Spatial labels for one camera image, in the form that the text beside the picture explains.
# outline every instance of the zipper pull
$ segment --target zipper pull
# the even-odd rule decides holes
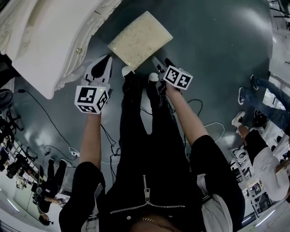
[[[150,201],[150,189],[149,188],[145,188],[144,189],[144,193],[145,193],[145,201],[149,202]]]

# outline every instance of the white t-shirt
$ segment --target white t-shirt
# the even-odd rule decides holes
[[[276,173],[280,164],[269,147],[264,148],[254,159],[253,168],[273,201],[284,199],[290,186],[288,174],[283,168]]]

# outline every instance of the blue jeans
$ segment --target blue jeans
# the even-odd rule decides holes
[[[270,106],[267,106],[260,102],[252,92],[243,88],[241,91],[241,96],[245,99],[245,102],[259,111],[261,111],[267,118],[272,121],[277,127],[285,131],[286,127],[290,124],[290,97],[285,94],[281,89],[276,87],[273,83],[253,77],[254,85],[259,87],[264,87],[269,89],[269,91],[275,95],[275,97],[283,104],[286,110],[275,109]]]

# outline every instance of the gold chain necklace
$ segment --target gold chain necklace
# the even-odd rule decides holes
[[[176,230],[174,230],[174,229],[172,229],[170,227],[161,225],[159,222],[157,222],[157,221],[155,221],[155,220],[153,220],[151,218],[143,217],[143,218],[140,218],[140,219],[136,220],[135,223],[137,223],[137,222],[150,222],[150,223],[153,223],[154,225],[156,225],[156,226],[158,226],[158,227],[160,227],[162,229],[165,229],[165,230],[168,230],[168,231],[171,231],[171,232],[177,232]]]

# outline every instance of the floor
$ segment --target floor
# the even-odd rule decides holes
[[[268,78],[269,57],[272,52],[272,32],[270,12],[266,0],[123,0],[111,17],[92,37],[86,59],[95,60],[101,55],[110,53],[107,45],[135,18],[148,10],[173,36],[173,40],[165,45],[156,56],[166,57],[178,67],[182,67],[193,75],[193,81],[184,92],[186,100],[198,98],[203,101],[200,118],[204,124],[221,122],[225,133],[218,141],[225,156],[230,160],[229,149],[240,143],[231,119],[240,111],[249,112],[250,123],[253,109],[239,106],[237,92],[240,86],[250,87],[249,77],[255,74]],[[111,137],[119,140],[119,124],[121,116],[122,90],[124,82],[121,68],[124,63],[113,56],[113,72],[111,99],[103,110],[102,123]],[[155,71],[150,60],[137,69],[142,75]],[[45,99],[24,79],[15,81],[15,90],[24,88],[35,96],[49,113],[51,119],[66,138],[69,144],[80,149],[86,115],[74,105],[74,95],[79,81],[66,84],[56,91],[52,100]],[[148,98],[144,95],[143,107],[150,111]],[[15,110],[22,116],[25,130],[17,132],[16,138],[24,145],[30,146],[38,155],[38,162],[47,168],[49,156],[44,158],[44,146],[53,145],[67,157],[68,145],[57,133],[44,111],[27,93],[17,93],[14,97]],[[200,105],[191,104],[198,112]],[[151,116],[141,112],[147,131],[151,131]],[[208,127],[210,135],[217,139],[222,127]],[[102,131],[102,161],[109,163],[110,144]],[[52,149],[56,161],[62,155]],[[102,164],[102,172],[106,179],[107,190],[112,185],[110,166]],[[71,183],[74,169],[69,170],[68,183]]]

